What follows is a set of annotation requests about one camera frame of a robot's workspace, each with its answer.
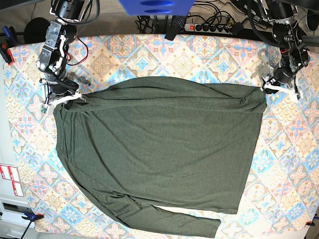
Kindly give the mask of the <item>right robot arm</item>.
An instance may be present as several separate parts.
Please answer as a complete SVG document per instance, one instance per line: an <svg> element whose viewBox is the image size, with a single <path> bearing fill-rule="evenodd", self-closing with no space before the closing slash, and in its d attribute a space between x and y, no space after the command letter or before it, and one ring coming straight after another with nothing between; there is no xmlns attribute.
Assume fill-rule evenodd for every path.
<svg viewBox="0 0 319 239"><path fill-rule="evenodd" d="M45 42L36 62L44 76L40 79L44 93L43 113L53 113L59 104L69 108L73 100L82 98L79 85L68 79L66 66L71 60L69 45L77 38L76 25L87 13L91 13L92 1L88 1L83 10L84 3L83 0L51 1L50 14L55 19L46 31Z"/></svg>

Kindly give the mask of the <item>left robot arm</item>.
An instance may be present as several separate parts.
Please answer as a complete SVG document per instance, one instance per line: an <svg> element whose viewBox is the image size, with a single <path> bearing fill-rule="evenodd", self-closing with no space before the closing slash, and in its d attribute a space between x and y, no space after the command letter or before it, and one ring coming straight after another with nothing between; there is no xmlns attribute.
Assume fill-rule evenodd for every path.
<svg viewBox="0 0 319 239"><path fill-rule="evenodd" d="M262 18L273 25L272 36L280 45L281 53L280 61L272 67L272 74L262 77L261 90L267 94L284 92L296 103L303 98L296 76L310 61L308 49L302 40L302 31L295 19L298 9L278 0L267 0L267 8L261 0L257 1L257 4Z"/></svg>

